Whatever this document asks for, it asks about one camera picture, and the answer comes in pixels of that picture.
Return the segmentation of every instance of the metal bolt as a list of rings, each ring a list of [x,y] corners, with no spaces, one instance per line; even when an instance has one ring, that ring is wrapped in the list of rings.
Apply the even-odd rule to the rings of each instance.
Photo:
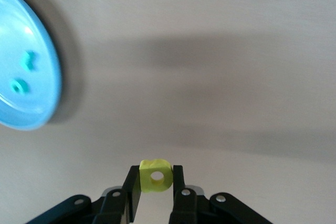
[[[182,195],[188,196],[188,195],[190,195],[190,191],[188,189],[183,189],[182,190]]]
[[[218,202],[225,202],[226,198],[223,195],[217,195],[216,200]]]
[[[119,197],[120,196],[120,192],[119,191],[115,191],[113,194],[112,194],[112,197]]]
[[[80,204],[83,204],[84,203],[84,200],[83,199],[77,199],[75,201],[75,205],[80,205]]]

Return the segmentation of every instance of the yellow nut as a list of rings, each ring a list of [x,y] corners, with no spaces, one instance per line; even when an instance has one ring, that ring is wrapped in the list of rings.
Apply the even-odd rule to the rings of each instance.
[[[140,185],[141,191],[165,191],[173,184],[173,171],[171,164],[164,159],[143,160],[140,163]],[[152,174],[159,172],[163,174],[160,179],[154,179]]]

